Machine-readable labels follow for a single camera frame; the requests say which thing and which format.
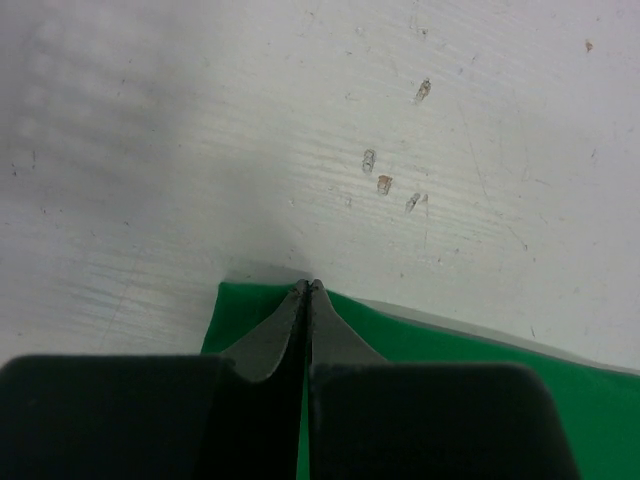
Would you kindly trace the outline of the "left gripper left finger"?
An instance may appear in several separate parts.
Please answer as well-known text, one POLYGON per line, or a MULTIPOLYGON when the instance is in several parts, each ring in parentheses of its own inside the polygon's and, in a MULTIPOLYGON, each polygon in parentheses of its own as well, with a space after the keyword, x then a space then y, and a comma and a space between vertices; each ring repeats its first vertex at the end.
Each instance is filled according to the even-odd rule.
POLYGON ((5 479, 292 479, 306 284, 199 355, 28 355, 1 370, 5 479))

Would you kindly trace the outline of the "green t-shirt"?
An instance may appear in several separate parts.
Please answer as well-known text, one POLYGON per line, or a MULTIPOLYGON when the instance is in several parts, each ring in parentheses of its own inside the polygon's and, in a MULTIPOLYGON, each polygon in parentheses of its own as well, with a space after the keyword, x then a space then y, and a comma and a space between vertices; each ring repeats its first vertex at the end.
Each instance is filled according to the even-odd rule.
MULTIPOLYGON (((271 315, 292 287, 220 283, 201 353, 231 346, 271 315)), ((328 296, 337 314, 389 360, 531 368, 554 398, 582 479, 639 479, 639 375, 396 319, 336 292, 328 296)))

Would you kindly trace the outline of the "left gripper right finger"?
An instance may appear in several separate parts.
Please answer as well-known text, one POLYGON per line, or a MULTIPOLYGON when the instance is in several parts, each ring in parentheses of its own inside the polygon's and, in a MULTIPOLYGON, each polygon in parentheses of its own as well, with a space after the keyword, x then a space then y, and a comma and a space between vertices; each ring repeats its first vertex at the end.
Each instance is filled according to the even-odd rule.
POLYGON ((576 479, 555 403, 510 363, 398 363, 309 290, 314 479, 576 479))

